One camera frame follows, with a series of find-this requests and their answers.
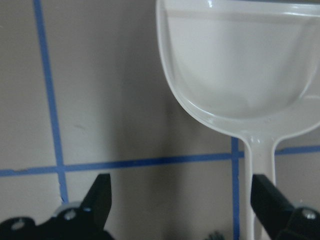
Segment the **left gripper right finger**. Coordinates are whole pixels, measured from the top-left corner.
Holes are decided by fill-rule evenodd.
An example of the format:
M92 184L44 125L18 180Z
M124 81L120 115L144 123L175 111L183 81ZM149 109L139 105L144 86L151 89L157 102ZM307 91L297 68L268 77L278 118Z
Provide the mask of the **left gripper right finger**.
M250 204L272 240L320 238L320 212L292 205L264 174L252 176Z

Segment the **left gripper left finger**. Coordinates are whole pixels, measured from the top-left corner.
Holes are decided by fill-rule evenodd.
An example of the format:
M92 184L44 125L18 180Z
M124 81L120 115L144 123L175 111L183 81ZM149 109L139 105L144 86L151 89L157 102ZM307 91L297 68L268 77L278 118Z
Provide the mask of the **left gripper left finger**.
M111 175L109 173L100 173L82 200L80 210L90 216L90 221L98 230L103 230L111 207Z

